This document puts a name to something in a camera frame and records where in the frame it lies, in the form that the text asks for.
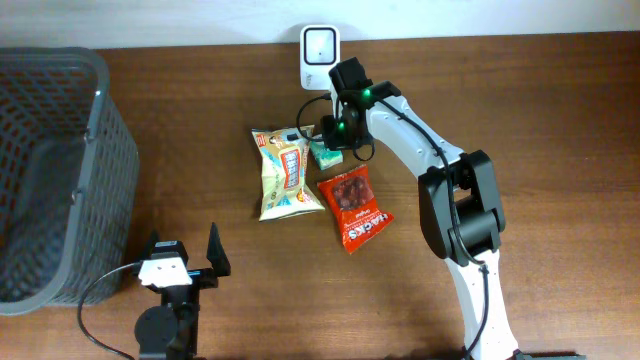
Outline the red Hacks candy bag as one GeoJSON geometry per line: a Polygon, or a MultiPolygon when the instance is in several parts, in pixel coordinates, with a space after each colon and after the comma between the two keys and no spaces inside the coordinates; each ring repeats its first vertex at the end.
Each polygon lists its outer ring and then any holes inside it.
{"type": "Polygon", "coordinates": [[[318,189],[334,214],[342,244],[352,254],[392,223],[374,195],[367,165],[319,182],[318,189]]]}

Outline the beige snack chip bag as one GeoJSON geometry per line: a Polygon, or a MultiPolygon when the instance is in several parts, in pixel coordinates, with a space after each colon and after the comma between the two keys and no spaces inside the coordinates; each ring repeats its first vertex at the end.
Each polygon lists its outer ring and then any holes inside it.
{"type": "Polygon", "coordinates": [[[262,157],[260,222],[324,210],[306,183],[310,141],[305,136],[313,129],[252,130],[262,157]]]}

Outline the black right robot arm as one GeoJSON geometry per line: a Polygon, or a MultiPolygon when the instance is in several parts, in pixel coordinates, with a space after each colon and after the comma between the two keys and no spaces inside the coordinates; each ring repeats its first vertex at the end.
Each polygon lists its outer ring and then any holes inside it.
{"type": "Polygon", "coordinates": [[[456,288],[464,358],[514,358],[519,345],[499,275],[506,220],[491,159],[439,136],[395,85],[369,79],[357,58],[337,63],[328,76],[334,106],[322,120],[328,147],[356,151],[381,142],[416,177],[423,237],[456,288]]]}

